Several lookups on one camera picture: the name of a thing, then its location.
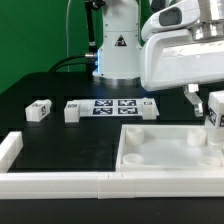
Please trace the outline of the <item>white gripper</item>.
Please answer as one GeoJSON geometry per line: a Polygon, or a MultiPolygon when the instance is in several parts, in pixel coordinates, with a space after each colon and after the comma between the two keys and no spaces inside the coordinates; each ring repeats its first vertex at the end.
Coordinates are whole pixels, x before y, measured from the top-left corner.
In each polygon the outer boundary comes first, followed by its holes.
{"type": "Polygon", "coordinates": [[[197,84],[224,79],[224,0],[176,0],[144,24],[141,85],[148,91],[184,86],[196,117],[197,84]]]}

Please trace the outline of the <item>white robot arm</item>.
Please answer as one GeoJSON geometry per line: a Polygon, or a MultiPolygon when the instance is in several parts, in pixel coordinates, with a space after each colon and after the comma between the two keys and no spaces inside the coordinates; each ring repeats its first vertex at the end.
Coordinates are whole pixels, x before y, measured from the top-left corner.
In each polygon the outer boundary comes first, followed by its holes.
{"type": "Polygon", "coordinates": [[[140,23],[136,0],[89,0],[103,17],[93,77],[109,85],[140,82],[147,91],[182,87],[203,114],[198,86],[224,80],[224,0],[165,0],[140,23]]]}

